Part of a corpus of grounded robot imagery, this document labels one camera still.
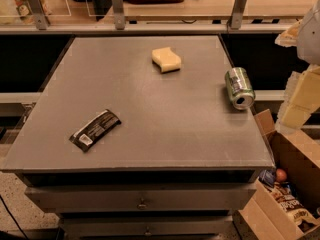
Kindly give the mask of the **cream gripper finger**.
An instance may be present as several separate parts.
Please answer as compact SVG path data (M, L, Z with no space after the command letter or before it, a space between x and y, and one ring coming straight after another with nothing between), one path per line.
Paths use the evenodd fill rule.
M295 22L275 39L275 44L282 47L296 47L301 21Z
M320 108L320 66L310 65L302 73L293 71L284 91L276 130L289 133L300 129Z

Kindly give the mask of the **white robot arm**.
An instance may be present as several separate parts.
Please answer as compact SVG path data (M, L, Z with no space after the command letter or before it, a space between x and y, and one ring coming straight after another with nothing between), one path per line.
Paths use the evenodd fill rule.
M305 71L293 71L288 78L277 115L277 131L289 133L300 129L320 108L320 1L302 20L279 34L275 43L295 46L298 58L309 64Z

